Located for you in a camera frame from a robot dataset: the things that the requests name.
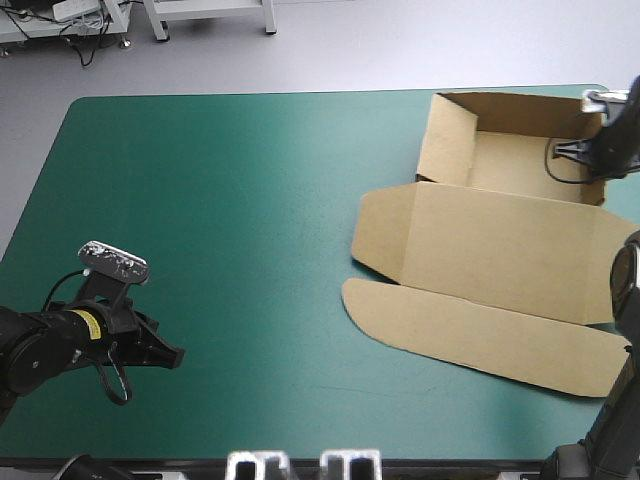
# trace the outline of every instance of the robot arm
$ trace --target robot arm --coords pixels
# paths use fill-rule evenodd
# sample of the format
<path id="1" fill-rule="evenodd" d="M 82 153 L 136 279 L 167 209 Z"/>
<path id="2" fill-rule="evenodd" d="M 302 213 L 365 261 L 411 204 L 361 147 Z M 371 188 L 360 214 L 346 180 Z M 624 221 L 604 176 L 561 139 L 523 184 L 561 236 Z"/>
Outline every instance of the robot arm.
<path id="1" fill-rule="evenodd" d="M 40 312 L 0 307 L 0 424 L 20 396 L 66 370 L 94 366 L 107 396 L 119 405 L 131 399 L 125 366 L 177 368 L 184 350 L 160 338 L 158 323 L 133 309 L 131 285 L 146 282 L 141 258 L 100 242 L 78 252 L 86 279 L 69 303 L 49 299 Z M 123 393 L 104 370 L 112 366 Z"/>
<path id="2" fill-rule="evenodd" d="M 584 440 L 558 447 L 541 480 L 620 480 L 638 474 L 640 456 L 640 231 L 631 235 L 611 268 L 616 329 L 631 343 L 629 358 Z"/>
<path id="3" fill-rule="evenodd" d="M 589 178 L 563 180 L 549 170 L 555 180 L 564 183 L 591 183 L 596 180 L 623 178 L 640 170 L 640 76 L 629 91 L 587 90 L 582 98 L 585 113 L 602 113 L 605 125 L 595 137 L 556 143 L 553 158 L 563 157 L 587 167 Z"/>

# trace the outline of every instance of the green table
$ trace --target green table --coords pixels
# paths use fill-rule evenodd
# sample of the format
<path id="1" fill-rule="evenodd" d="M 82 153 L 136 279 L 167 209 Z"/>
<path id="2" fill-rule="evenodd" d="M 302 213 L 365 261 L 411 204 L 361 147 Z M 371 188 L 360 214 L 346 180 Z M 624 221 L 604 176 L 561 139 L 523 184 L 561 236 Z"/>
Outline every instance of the green table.
<path id="1" fill-rule="evenodd" d="M 599 401 L 389 348 L 343 309 L 343 281 L 373 276 L 349 251 L 360 196 L 413 180 L 431 93 L 75 102 L 0 263 L 0 304 L 38 309 L 99 239 L 149 261 L 132 297 L 187 354 L 130 369 L 125 407 L 94 370 L 49 381 L 17 403 L 0 455 L 541 458 L 583 435 Z M 640 221 L 625 205 L 639 186 L 612 182 L 607 206 Z"/>

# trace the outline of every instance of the unfolded cardboard box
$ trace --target unfolded cardboard box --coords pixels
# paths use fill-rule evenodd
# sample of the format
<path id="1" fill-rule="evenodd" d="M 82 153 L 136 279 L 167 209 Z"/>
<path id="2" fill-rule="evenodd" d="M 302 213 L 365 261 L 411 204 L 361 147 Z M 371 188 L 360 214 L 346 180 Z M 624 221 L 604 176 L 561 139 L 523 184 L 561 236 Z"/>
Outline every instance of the unfolded cardboard box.
<path id="1" fill-rule="evenodd" d="M 598 128 L 577 99 L 434 95 L 420 181 L 362 199 L 352 254 L 399 285 L 347 281 L 355 323 L 398 348 L 605 396 L 626 342 L 583 325 L 611 321 L 611 262 L 636 225 L 598 206 L 602 182 L 558 183 L 543 165 L 549 137 Z"/>

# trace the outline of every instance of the cardboard lid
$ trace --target cardboard lid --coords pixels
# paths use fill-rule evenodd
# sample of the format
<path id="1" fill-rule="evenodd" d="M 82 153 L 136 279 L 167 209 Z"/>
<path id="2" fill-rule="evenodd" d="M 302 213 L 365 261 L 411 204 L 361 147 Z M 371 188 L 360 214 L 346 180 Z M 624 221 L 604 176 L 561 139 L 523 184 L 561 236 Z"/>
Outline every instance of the cardboard lid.
<path id="1" fill-rule="evenodd" d="M 627 357 L 618 335 L 414 288 L 352 278 L 342 297 L 387 345 L 573 395 L 606 396 Z"/>
<path id="2" fill-rule="evenodd" d="M 611 262 L 635 229 L 599 207 L 419 182 L 363 197 L 352 254 L 402 285 L 603 323 Z"/>

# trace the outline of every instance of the yellow label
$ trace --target yellow label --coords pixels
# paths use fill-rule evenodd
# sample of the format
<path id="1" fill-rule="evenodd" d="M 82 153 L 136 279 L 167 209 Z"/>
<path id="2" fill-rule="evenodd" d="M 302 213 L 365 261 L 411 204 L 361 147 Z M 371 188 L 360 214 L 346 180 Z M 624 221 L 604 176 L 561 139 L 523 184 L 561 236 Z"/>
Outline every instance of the yellow label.
<path id="1" fill-rule="evenodd" d="M 102 331 L 100 330 L 100 324 L 96 317 L 87 312 L 86 310 L 71 310 L 73 313 L 77 313 L 82 317 L 84 323 L 89 328 L 89 338 L 91 340 L 100 340 L 102 338 Z"/>

